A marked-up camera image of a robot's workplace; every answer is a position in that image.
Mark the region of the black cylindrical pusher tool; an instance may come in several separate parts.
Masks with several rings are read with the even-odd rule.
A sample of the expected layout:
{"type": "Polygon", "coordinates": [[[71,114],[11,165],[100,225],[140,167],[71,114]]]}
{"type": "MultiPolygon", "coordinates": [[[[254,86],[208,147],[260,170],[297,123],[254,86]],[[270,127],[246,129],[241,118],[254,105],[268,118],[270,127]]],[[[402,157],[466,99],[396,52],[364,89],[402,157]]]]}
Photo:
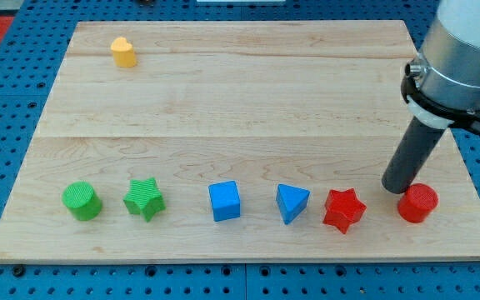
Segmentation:
{"type": "Polygon", "coordinates": [[[405,193],[444,133],[414,117],[382,175],[383,187],[390,193],[405,193]]]}

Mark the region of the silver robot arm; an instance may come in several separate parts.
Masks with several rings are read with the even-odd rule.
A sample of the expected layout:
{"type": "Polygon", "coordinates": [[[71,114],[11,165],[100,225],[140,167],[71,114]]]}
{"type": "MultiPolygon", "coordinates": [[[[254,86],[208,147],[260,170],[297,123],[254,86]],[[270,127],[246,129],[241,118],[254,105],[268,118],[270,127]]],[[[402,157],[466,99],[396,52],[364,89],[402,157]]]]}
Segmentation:
{"type": "Polygon", "coordinates": [[[412,121],[382,176],[395,194],[410,187],[448,128],[480,136],[480,0],[439,3],[401,94],[412,121]]]}

